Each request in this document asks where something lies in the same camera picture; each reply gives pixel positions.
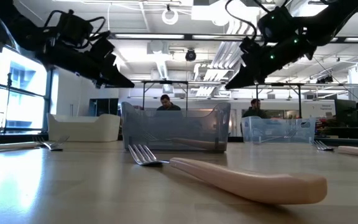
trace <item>desk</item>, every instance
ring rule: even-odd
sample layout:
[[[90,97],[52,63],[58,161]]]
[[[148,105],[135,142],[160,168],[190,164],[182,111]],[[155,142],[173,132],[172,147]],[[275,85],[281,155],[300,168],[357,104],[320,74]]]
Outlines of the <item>desk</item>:
[[[0,224],[358,223],[358,157],[302,144],[229,143],[225,154],[186,157],[238,170],[308,172],[328,180],[315,205],[265,206],[170,166],[141,167],[122,142],[68,142],[63,152],[0,152]]]

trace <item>window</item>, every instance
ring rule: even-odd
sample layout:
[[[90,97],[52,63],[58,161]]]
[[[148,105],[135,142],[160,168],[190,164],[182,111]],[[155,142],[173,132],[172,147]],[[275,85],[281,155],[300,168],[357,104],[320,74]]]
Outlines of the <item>window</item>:
[[[7,90],[7,74],[12,88]],[[42,129],[48,74],[44,66],[7,48],[0,53],[0,128]]]
[[[44,121],[44,104],[42,97],[11,91],[7,110],[7,128],[41,129]],[[6,106],[7,90],[0,88],[0,128],[5,127]]]
[[[7,85],[11,73],[12,87],[45,95],[47,71],[44,66],[7,48],[0,53],[0,85]]]

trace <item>ceiling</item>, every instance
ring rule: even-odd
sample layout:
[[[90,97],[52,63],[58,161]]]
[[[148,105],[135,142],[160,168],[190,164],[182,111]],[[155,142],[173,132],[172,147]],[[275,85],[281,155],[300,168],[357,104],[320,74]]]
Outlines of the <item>ceiling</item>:
[[[225,34],[228,32],[229,25],[216,26],[212,21],[199,21],[191,19],[192,5],[197,0],[181,1],[182,5],[171,6],[172,9],[178,9],[182,12],[178,13],[178,22],[174,25],[168,25],[162,20],[162,12],[166,8],[164,5],[148,5],[148,4],[84,4],[78,2],[63,2],[53,0],[20,0],[15,1],[16,6],[29,19],[41,26],[46,21],[47,16],[52,10],[59,9],[61,11],[74,10],[77,16],[84,19],[92,19],[94,17],[104,16],[109,18],[109,23],[103,26],[102,30],[110,30],[113,33],[156,33],[156,34]],[[234,0],[235,4],[240,4],[238,0]],[[275,0],[277,5],[281,5],[283,0]],[[238,15],[247,14],[248,7],[241,6]],[[224,7],[219,8],[219,12],[224,12]],[[58,16],[51,20],[56,23]],[[339,35],[357,36],[358,37],[358,13],[354,15],[345,25]],[[116,46],[115,53],[122,60],[121,72],[128,77],[141,74],[151,74],[152,70],[157,70],[157,64],[153,60],[149,60],[147,56],[147,43],[149,40],[112,40]],[[217,54],[221,42],[216,41],[167,41],[170,58],[166,61],[169,71],[193,72],[197,63],[211,63]],[[197,53],[197,59],[194,62],[186,62],[185,54],[187,49],[194,49]],[[347,67],[354,66],[354,63],[343,61],[358,61],[358,44],[328,44],[317,49],[316,57],[312,61],[303,58],[298,63],[290,65],[287,69],[283,69],[273,73],[269,79],[273,82],[300,82],[307,80],[310,76],[323,72],[325,68],[334,69],[334,76],[340,81],[347,80]]]

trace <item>fork handle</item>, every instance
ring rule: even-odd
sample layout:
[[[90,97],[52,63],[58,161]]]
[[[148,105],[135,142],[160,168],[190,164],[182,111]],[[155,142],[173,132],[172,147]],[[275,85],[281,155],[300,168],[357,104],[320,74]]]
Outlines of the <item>fork handle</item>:
[[[230,193],[256,202],[294,205],[322,201],[327,180],[314,174],[261,174],[234,171],[193,159],[172,158],[171,166]]]
[[[39,145],[39,143],[37,143],[37,142],[20,142],[20,143],[0,144],[0,150],[33,148],[33,147],[37,147],[38,145]]]

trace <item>wall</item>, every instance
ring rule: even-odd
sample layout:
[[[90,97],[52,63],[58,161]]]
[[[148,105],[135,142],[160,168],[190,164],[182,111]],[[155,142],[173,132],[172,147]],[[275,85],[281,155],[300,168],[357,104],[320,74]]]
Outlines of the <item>wall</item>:
[[[118,89],[96,89],[91,80],[79,77],[74,73],[58,69],[58,88],[56,114],[87,116],[89,101],[95,98],[118,98]]]

